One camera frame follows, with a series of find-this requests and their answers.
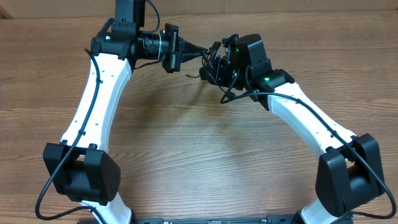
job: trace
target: robotic arm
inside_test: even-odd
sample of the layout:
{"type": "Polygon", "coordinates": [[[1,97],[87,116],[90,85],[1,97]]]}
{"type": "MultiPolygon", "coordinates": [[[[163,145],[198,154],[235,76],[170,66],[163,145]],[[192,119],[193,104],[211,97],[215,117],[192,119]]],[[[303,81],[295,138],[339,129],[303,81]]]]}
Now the robotic arm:
{"type": "MultiPolygon", "coordinates": [[[[357,137],[334,122],[304,95],[287,72],[273,70],[258,34],[242,38],[235,34],[222,43],[215,42],[207,51],[179,37],[178,27],[172,24],[166,24],[160,34],[153,34],[156,30],[140,31],[144,26],[145,3],[144,0],[117,0],[116,18],[109,19],[91,41],[90,75],[76,115],[61,143],[48,143],[44,150],[44,162],[51,178],[36,205],[39,218],[53,220],[76,210],[89,209],[100,224],[352,223],[352,209],[382,195],[385,190],[392,198],[384,185],[376,140],[368,134],[357,137]],[[223,57],[217,55],[221,45],[227,49],[223,57]],[[221,103],[251,97],[281,117],[309,145],[319,159],[318,198],[312,204],[295,215],[217,220],[138,220],[125,206],[118,193],[121,171],[108,156],[108,140],[116,107],[136,61],[156,60],[155,63],[162,62],[166,72],[172,73],[180,70],[181,63],[199,56],[203,56],[201,79],[228,88],[221,103]],[[248,92],[236,96],[232,88],[248,92]],[[347,168],[346,159],[355,161],[355,165],[347,168]],[[58,193],[80,202],[82,207],[54,217],[42,216],[40,203],[51,182],[58,193]]],[[[396,207],[390,216],[395,215],[395,210],[396,207]]]]}

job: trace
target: wooden table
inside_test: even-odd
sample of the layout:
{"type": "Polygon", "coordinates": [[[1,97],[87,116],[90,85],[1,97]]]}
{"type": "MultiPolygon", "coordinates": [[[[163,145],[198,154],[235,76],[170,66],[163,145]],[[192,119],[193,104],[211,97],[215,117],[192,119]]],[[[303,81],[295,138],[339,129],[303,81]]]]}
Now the wooden table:
{"type": "MultiPolygon", "coordinates": [[[[34,205],[86,85],[90,47],[107,18],[0,21],[0,223],[47,223],[34,205]]],[[[146,29],[154,26],[147,18],[146,29]]],[[[209,47],[235,32],[260,33],[274,68],[344,127],[379,142],[386,183],[398,197],[398,12],[164,16],[209,47]]],[[[120,194],[138,217],[263,217],[295,213],[316,197],[318,161],[281,119],[249,99],[218,102],[217,87],[160,65],[134,72],[114,119],[110,156],[120,194]]],[[[76,206],[51,186],[42,213],[76,206]]],[[[358,210],[386,214],[384,195],[358,210]]],[[[78,212],[51,223],[90,218],[78,212]]],[[[379,223],[356,218],[358,223],[379,223]]],[[[380,223],[397,223],[398,219],[380,223]]]]}

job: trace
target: wall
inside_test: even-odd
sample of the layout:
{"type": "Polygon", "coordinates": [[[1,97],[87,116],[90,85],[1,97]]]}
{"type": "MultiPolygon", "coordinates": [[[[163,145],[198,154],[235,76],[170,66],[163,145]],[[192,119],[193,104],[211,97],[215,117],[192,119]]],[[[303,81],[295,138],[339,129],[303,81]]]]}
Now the wall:
{"type": "MultiPolygon", "coordinates": [[[[398,0],[152,0],[166,14],[397,9],[398,0]]],[[[113,16],[115,0],[0,0],[5,17],[113,16]]],[[[154,14],[152,9],[147,14],[154,14]]]]}

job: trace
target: wooden surface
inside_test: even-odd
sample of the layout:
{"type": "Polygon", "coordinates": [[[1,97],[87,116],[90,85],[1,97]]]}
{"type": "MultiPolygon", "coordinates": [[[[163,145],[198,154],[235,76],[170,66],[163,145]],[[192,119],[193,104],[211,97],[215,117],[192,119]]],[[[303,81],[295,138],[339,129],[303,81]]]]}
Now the wooden surface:
{"type": "MultiPolygon", "coordinates": [[[[46,223],[34,214],[49,177],[42,152],[47,142],[59,142],[75,114],[90,66],[83,49],[106,19],[0,21],[0,223],[46,223]]],[[[386,183],[398,197],[397,11],[165,21],[207,47],[235,32],[260,33],[274,68],[288,71],[341,125],[378,140],[386,183]]],[[[138,217],[164,218],[262,217],[308,205],[316,197],[318,165],[310,149],[260,104],[219,105],[217,87],[185,77],[200,66],[198,59],[166,74],[154,65],[127,84],[109,143],[126,205],[138,217]]],[[[42,213],[74,206],[51,186],[42,213]]],[[[391,207],[383,196],[358,210],[386,214],[391,207]]],[[[51,223],[90,217],[78,212],[51,223]]]]}
{"type": "MultiPolygon", "coordinates": [[[[6,18],[114,16],[116,0],[0,0],[6,18]]],[[[395,10],[398,0],[152,0],[161,15],[395,10]]],[[[147,4],[147,15],[155,11],[147,4]]]]}

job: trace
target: white arm segment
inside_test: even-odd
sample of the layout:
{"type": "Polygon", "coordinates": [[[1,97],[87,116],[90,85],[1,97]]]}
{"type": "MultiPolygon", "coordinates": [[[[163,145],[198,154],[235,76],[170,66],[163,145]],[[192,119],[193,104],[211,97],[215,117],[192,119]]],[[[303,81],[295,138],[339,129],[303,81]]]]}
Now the white arm segment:
{"type": "MultiPolygon", "coordinates": [[[[118,60],[117,55],[100,54],[95,57],[95,59],[98,63],[99,72],[101,72],[101,80],[103,82],[99,85],[98,96],[85,128],[86,134],[81,137],[77,147],[88,148],[90,144],[96,144],[97,150],[109,153],[109,132],[120,96],[126,83],[131,78],[132,70],[129,62],[127,60],[118,60]]],[[[88,77],[86,89],[81,98],[76,115],[61,139],[61,141],[67,140],[69,146],[76,139],[81,124],[87,114],[93,99],[95,85],[96,70],[93,61],[91,61],[90,76],[88,77]]],[[[108,202],[106,206],[88,201],[82,201],[81,204],[95,207],[107,224],[130,224],[132,212],[123,203],[119,192],[116,194],[113,201],[108,202]]]]}
{"type": "MultiPolygon", "coordinates": [[[[351,142],[351,136],[355,136],[352,131],[337,124],[312,103],[297,83],[286,83],[279,86],[275,89],[275,93],[301,99],[313,108],[346,142],[351,142]]],[[[326,153],[328,147],[336,149],[343,145],[337,138],[332,137],[331,132],[304,106],[279,96],[268,96],[268,106],[273,114],[282,118],[307,143],[317,159],[326,153]]],[[[306,206],[302,210],[301,216],[306,224],[330,224],[337,219],[326,211],[319,199],[306,206]]]]}

